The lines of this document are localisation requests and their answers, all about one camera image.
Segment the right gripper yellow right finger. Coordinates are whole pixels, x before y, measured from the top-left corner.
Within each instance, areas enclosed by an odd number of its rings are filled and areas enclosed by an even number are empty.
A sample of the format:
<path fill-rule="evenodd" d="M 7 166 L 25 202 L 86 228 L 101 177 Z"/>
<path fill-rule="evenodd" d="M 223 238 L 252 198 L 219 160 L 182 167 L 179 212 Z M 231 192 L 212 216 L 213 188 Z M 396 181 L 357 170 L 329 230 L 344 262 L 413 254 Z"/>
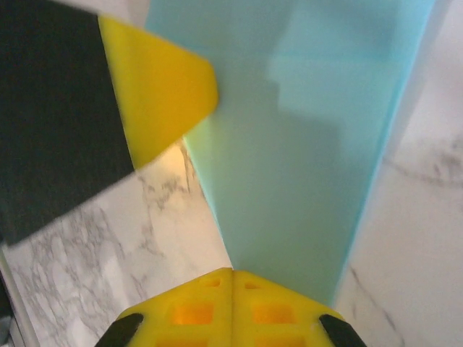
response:
<path fill-rule="evenodd" d="M 233 274 L 233 346 L 364 346 L 336 311 L 247 271 Z"/>

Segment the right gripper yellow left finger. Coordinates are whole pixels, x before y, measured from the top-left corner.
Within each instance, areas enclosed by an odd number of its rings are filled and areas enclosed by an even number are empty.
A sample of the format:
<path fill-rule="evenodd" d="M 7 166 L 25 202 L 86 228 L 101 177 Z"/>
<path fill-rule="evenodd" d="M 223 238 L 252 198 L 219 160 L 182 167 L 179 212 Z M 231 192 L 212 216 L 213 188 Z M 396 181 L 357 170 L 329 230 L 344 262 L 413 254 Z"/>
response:
<path fill-rule="evenodd" d="M 97 346 L 230 346 L 232 269 L 223 267 L 125 309 Z"/>

